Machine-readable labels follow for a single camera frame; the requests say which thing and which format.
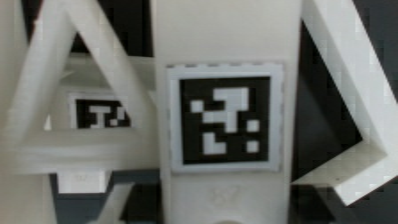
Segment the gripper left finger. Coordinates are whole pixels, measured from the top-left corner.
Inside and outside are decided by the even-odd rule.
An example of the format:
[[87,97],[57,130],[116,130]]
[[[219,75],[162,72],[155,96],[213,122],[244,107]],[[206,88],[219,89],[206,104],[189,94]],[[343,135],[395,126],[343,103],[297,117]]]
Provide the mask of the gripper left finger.
[[87,222],[87,224],[125,224],[125,220],[121,218],[125,206],[128,203],[130,191],[134,189],[134,183],[116,184],[110,187],[110,192],[105,200],[103,209],[100,212],[100,216],[94,220]]

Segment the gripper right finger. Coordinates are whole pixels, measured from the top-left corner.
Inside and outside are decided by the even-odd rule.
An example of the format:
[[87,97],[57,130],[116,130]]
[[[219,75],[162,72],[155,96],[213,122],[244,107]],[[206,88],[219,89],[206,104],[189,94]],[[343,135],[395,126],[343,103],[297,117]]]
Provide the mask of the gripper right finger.
[[350,208],[345,206],[334,189],[331,187],[317,187],[317,193],[334,216],[334,223],[356,224],[356,214],[352,213]]

